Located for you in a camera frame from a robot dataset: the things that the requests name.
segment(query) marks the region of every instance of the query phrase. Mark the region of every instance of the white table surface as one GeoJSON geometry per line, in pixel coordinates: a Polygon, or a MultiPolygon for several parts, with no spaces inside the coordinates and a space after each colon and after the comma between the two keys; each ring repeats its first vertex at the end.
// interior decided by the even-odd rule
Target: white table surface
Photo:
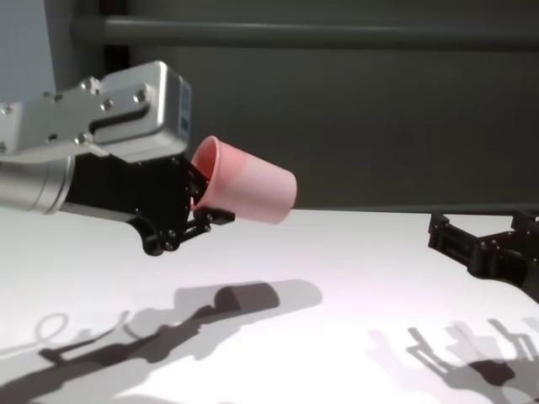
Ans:
{"type": "MultiPolygon", "coordinates": [[[[452,218],[477,234],[510,223],[452,218]]],[[[0,223],[2,404],[539,397],[539,305],[428,249],[427,215],[295,211],[160,258],[120,223],[9,211],[0,223]],[[40,356],[110,330],[64,363],[40,356]],[[412,355],[420,339],[436,364],[412,355]]]]}

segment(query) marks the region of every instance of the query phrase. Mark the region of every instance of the bolt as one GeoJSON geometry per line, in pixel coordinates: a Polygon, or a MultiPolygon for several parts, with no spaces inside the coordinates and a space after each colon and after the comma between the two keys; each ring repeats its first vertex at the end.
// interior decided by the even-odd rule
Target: bolt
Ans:
{"type": "Polygon", "coordinates": [[[103,103],[101,104],[101,109],[105,112],[107,112],[108,110],[110,110],[112,108],[112,106],[114,105],[114,103],[112,102],[111,99],[107,98],[105,101],[103,101],[103,103]]]}
{"type": "Polygon", "coordinates": [[[99,84],[99,80],[95,77],[86,77],[81,81],[81,88],[83,90],[92,91],[99,84]]]}
{"type": "Polygon", "coordinates": [[[92,143],[93,136],[91,133],[83,132],[79,133],[77,137],[75,138],[75,143],[77,143],[79,146],[86,146],[92,143]]]}
{"type": "Polygon", "coordinates": [[[136,94],[133,96],[133,99],[136,103],[142,103],[146,101],[146,90],[137,91],[136,94]]]}
{"type": "Polygon", "coordinates": [[[13,105],[12,104],[7,104],[7,105],[4,105],[2,107],[2,113],[3,114],[9,115],[12,112],[13,112],[13,105]]]}

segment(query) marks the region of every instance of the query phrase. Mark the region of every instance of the silver metal housing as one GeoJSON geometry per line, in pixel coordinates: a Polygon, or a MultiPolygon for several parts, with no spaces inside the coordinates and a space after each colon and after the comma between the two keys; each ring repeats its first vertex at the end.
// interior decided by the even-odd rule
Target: silver metal housing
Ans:
{"type": "Polygon", "coordinates": [[[69,192],[75,157],[39,164],[0,162],[0,205],[51,215],[69,192]]]}
{"type": "Polygon", "coordinates": [[[0,108],[0,162],[42,163],[86,153],[140,162],[185,151],[190,87],[161,61],[0,108]]]}

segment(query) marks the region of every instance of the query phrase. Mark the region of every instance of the gray pipe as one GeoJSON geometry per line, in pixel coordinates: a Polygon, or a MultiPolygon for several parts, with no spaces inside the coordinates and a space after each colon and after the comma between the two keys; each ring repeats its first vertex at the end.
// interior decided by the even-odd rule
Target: gray pipe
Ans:
{"type": "Polygon", "coordinates": [[[539,24],[341,26],[109,16],[74,19],[71,29],[75,41],[99,45],[539,51],[539,24]]]}
{"type": "Polygon", "coordinates": [[[50,215],[64,203],[75,158],[41,164],[0,162],[0,206],[50,215]]]}

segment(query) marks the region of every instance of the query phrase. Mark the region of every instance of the pink cup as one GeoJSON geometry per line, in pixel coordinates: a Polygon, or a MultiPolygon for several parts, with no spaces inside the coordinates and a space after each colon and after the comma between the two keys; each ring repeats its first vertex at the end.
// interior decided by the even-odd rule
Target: pink cup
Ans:
{"type": "Polygon", "coordinates": [[[210,182],[193,209],[228,210],[251,221],[280,223],[296,202],[296,177],[210,136],[193,156],[193,165],[210,182]]]}

